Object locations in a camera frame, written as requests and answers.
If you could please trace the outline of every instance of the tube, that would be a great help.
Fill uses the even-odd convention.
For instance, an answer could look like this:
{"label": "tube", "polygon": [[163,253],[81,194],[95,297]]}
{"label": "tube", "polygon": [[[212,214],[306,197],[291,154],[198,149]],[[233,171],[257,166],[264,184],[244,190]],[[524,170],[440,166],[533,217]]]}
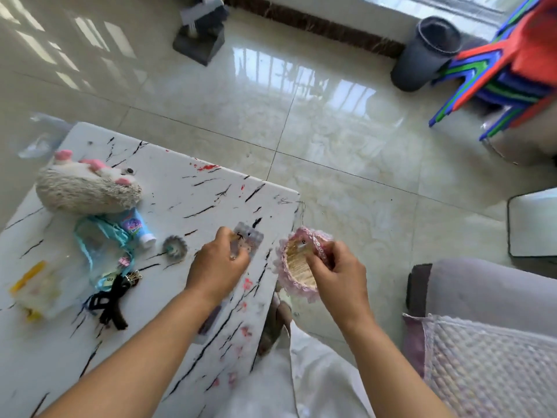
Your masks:
{"label": "tube", "polygon": [[157,238],[149,231],[137,208],[134,207],[131,210],[124,211],[118,220],[118,224],[134,239],[137,239],[143,249],[155,245]]}

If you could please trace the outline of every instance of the white tube cap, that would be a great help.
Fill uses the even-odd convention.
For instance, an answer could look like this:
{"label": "white tube cap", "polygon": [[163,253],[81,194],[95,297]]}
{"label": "white tube cap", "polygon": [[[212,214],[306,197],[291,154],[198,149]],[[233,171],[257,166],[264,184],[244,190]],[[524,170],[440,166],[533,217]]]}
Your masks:
{"label": "white tube cap", "polygon": [[151,246],[155,245],[155,242],[157,242],[157,238],[152,233],[147,233],[139,238],[139,243],[143,249],[149,249]]}

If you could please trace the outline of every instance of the pink plush paw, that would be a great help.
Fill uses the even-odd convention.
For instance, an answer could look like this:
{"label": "pink plush paw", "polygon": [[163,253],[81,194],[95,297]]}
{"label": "pink plush paw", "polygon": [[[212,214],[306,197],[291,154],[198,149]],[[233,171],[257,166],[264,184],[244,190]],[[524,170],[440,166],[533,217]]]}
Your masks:
{"label": "pink plush paw", "polygon": [[129,186],[131,185],[131,182],[129,179],[126,179],[125,177],[121,177],[119,178],[116,182],[117,185],[124,185],[124,186]]}
{"label": "pink plush paw", "polygon": [[80,163],[88,164],[92,172],[108,167],[101,160],[80,160]]}
{"label": "pink plush paw", "polygon": [[54,153],[54,159],[58,161],[66,161],[70,160],[72,155],[72,151],[69,149],[62,149],[61,151],[57,151]]}

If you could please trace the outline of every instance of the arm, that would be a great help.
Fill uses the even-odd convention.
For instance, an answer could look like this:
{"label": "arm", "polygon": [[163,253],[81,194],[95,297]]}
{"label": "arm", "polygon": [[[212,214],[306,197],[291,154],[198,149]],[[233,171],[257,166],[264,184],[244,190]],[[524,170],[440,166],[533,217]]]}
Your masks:
{"label": "arm", "polygon": [[249,264],[230,258],[233,233],[221,227],[196,253],[186,288],[126,344],[50,405],[41,418],[149,418],[182,363],[197,330]]}
{"label": "arm", "polygon": [[316,255],[306,259],[325,307],[356,358],[377,418],[450,418],[444,403],[375,323],[368,301],[366,267],[342,242],[331,246],[334,269]]}

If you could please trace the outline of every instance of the gray trash can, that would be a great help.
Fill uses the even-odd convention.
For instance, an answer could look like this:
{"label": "gray trash can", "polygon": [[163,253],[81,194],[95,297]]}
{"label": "gray trash can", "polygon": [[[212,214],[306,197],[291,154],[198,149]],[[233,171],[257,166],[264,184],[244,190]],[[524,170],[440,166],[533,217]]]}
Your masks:
{"label": "gray trash can", "polygon": [[390,73],[397,88],[419,90],[462,47],[462,36],[448,20],[430,16],[419,21],[415,38],[406,45]]}

